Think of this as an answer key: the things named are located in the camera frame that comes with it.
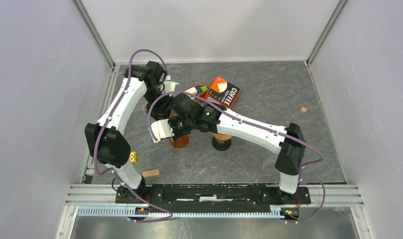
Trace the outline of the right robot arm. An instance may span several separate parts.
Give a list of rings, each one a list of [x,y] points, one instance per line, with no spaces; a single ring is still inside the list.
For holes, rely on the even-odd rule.
[[[279,199],[291,203],[298,197],[298,179],[305,145],[303,133],[297,124],[277,126],[263,123],[212,102],[201,105],[184,93],[173,97],[169,108],[176,113],[175,117],[169,119],[175,136],[187,135],[192,130],[230,135],[276,154],[275,168],[280,173]]]

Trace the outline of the orange filter box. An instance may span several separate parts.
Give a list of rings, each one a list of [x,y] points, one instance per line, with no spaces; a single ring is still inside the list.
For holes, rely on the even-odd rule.
[[[232,108],[240,94],[240,88],[222,77],[216,77],[205,94],[210,102]]]

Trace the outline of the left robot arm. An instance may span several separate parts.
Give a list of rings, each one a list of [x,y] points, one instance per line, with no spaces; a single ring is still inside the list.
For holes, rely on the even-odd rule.
[[[129,159],[131,147],[123,136],[126,124],[141,98],[152,103],[161,95],[160,84],[167,72],[160,63],[149,61],[145,66],[131,65],[127,69],[117,95],[96,123],[88,123],[85,137],[95,166],[103,164],[128,189],[135,203],[146,199],[145,180]]]

